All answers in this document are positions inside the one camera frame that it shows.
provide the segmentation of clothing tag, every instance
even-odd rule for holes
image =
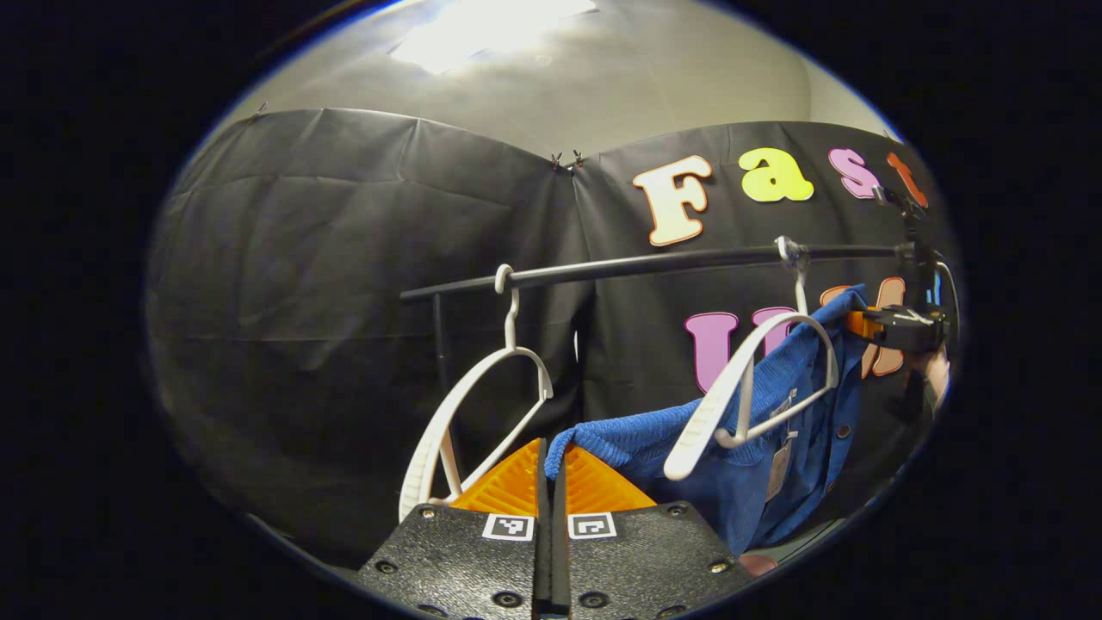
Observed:
[[[788,460],[792,456],[792,436],[795,435],[795,433],[790,433],[785,439],[785,445],[773,456],[773,467],[769,469],[769,488],[765,492],[766,502],[779,493],[780,488],[785,486],[785,478],[788,476]]]
[[[786,399],[784,403],[781,403],[776,410],[769,413],[769,420],[773,420],[779,416],[780,414],[787,412],[788,409],[792,406],[792,399],[796,399],[796,389],[792,389],[792,391],[788,393],[788,399]]]

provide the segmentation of hanger hook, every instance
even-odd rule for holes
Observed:
[[[808,296],[803,284],[808,278],[808,248],[781,235],[777,237],[777,249],[785,268],[796,270],[796,305],[800,315],[808,314]]]
[[[498,294],[505,292],[505,276],[512,272],[512,267],[501,264],[494,275],[494,290]],[[517,348],[517,314],[520,313],[520,289],[514,286],[510,291],[512,303],[509,304],[509,314],[505,316],[505,348],[510,351]]]

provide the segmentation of black fabric backdrop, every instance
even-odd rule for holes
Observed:
[[[757,203],[738,156],[790,153],[810,199]],[[586,159],[573,173],[532,153],[422,119],[365,110],[296,110],[238,122],[182,172],[158,219],[147,317],[158,391],[181,454],[225,503],[296,544],[358,567],[397,523],[402,475],[443,392],[430,303],[408,289],[516,270],[690,249],[804,243],[895,244],[898,214],[857,199],[828,152],[851,148],[880,182],[906,187],[895,152],[930,200],[927,231],[958,261],[946,205],[908,146],[865,131],[752,122],[660,135]],[[700,155],[703,232],[657,248],[636,174]],[[814,263],[811,308],[833,285],[864,282],[875,303],[892,260]],[[504,345],[505,295],[447,297],[452,381]],[[517,440],[588,420],[701,396],[685,319],[732,313],[732,351],[755,309],[795,305],[780,264],[714,268],[521,291],[518,344],[544,360],[555,398]],[[573,336],[579,333],[580,360]],[[512,360],[456,416],[469,471],[534,401],[534,371]],[[862,505],[914,448],[925,421],[888,413],[903,372],[865,382],[864,416],[839,488],[820,516]],[[437,476],[442,492],[443,477]]]

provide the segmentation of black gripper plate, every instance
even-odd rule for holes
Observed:
[[[421,516],[422,509],[432,509],[433,516]],[[357,579],[382,597],[412,608],[430,606],[449,618],[531,620],[536,536],[527,542],[484,539],[488,516],[419,504],[359,569]],[[380,562],[397,570],[381,572]],[[500,592],[519,595],[520,603],[496,603]]]
[[[681,507],[684,512],[670,508]],[[692,612],[754,580],[687,502],[612,513],[616,536],[571,539],[571,620],[639,620]],[[725,568],[712,567],[723,563]],[[593,605],[602,597],[607,602]]]

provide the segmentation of orange gripper pad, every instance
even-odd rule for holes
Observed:
[[[577,446],[566,449],[566,514],[617,512],[658,505],[604,461]]]
[[[536,477],[540,459],[540,440],[509,455],[486,472],[469,489],[452,502],[453,509],[496,514],[537,516]]]

